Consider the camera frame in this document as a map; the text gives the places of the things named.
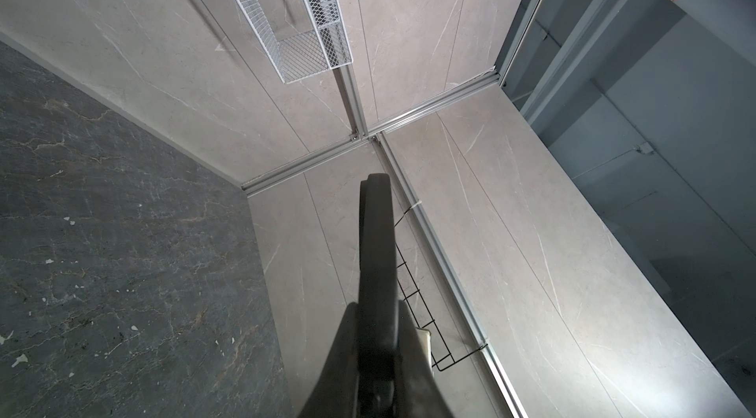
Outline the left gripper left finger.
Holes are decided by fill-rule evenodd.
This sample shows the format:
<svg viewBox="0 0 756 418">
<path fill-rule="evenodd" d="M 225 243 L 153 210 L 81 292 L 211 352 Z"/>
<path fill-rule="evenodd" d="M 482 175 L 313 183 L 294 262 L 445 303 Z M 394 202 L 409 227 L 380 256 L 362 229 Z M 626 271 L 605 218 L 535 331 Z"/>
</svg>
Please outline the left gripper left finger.
<svg viewBox="0 0 756 418">
<path fill-rule="evenodd" d="M 356 417 L 358 304 L 346 306 L 318 381 L 299 417 Z"/>
</svg>

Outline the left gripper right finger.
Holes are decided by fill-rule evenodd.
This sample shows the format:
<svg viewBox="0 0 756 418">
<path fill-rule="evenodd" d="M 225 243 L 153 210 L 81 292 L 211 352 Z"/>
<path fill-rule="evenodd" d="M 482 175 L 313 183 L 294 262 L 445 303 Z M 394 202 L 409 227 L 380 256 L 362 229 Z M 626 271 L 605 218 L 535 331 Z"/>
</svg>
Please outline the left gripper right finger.
<svg viewBox="0 0 756 418">
<path fill-rule="evenodd" d="M 453 417 L 422 351 L 405 301 L 398 302 L 398 350 L 395 357 L 397 417 Z"/>
</svg>

